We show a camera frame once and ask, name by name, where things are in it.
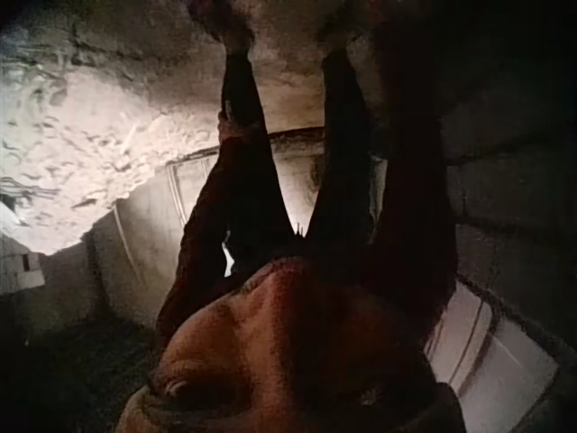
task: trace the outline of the brick wall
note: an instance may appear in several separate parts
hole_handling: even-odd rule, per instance
[[[44,285],[37,253],[0,236],[0,296]]]
[[[459,272],[577,347],[577,161],[563,17],[505,3],[467,2],[438,33]]]

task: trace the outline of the white panel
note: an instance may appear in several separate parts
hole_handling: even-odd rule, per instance
[[[503,320],[461,404],[469,433],[507,433],[554,378],[557,363],[516,324]]]
[[[435,351],[431,354],[431,366],[440,382],[449,382],[457,368],[470,339],[481,300],[460,282],[444,313],[441,334]]]

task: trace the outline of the concrete wall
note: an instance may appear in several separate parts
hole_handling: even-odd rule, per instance
[[[295,230],[306,232],[316,200],[315,158],[281,155],[276,163],[291,223]],[[212,156],[174,167],[175,191],[185,220],[214,164]],[[111,213],[96,223],[93,233],[99,266],[115,314],[146,327],[154,326],[174,282],[182,232],[166,170],[141,185],[128,199],[120,200],[116,216]]]
[[[572,69],[562,19],[521,2],[473,2],[446,16],[439,109],[460,274],[577,347]]]
[[[29,271],[21,269],[17,274],[19,290],[2,296],[24,338],[36,339],[72,327],[104,307],[86,241],[52,256],[31,253],[8,238],[3,238],[3,245],[3,252],[13,253],[8,257],[19,268],[24,255],[34,258],[29,260]]]

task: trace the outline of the eye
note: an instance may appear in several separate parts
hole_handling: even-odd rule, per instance
[[[242,405],[242,393],[233,382],[224,380],[168,383],[164,394],[180,410],[232,410]]]

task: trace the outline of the man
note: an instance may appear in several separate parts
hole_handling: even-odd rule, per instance
[[[375,224],[369,114],[346,38],[325,29],[327,166],[302,238],[280,194],[247,57],[252,33],[223,2],[189,10],[226,48],[220,153],[159,315],[164,352],[117,431],[464,431],[423,355],[453,293],[456,255],[419,31],[374,30],[392,144]]]

